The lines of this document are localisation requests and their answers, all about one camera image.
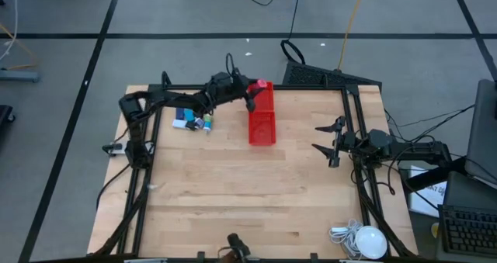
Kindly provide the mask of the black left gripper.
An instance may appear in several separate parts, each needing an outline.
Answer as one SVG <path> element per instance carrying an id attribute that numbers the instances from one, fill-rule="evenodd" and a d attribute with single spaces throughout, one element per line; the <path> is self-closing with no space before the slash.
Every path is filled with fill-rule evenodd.
<path id="1" fill-rule="evenodd" d="M 249 89 L 250 85 L 254 85 L 259 79 L 258 78 L 248 78 L 242 74 L 233 73 L 233 86 L 235 87 L 236 98 L 243 98 L 245 100 L 246 108 L 249 112 L 254 112 L 255 110 L 255 97 L 260 93 L 264 92 L 264 88 Z"/>

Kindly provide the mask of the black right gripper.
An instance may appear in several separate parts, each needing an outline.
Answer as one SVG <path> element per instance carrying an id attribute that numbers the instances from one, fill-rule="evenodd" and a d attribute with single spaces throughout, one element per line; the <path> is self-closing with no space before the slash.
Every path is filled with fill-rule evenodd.
<path id="1" fill-rule="evenodd" d="M 345 151 L 350 152 L 356 146 L 356 134 L 354 132 L 345 132 L 343 133 L 343 128 L 346 125 L 346 118 L 344 116 L 340 116 L 335 120 L 335 123 L 331 126 L 320 126 L 315 127 L 315 130 L 333 133 L 335 132 L 335 139 L 332 142 L 332 148 L 324 147 L 318 144 L 312 144 L 311 146 L 316 148 L 318 151 L 323 153 L 327 158 L 330 158 L 329 166 L 331 168 L 337 168 L 339 166 L 340 157 L 339 152 Z"/>

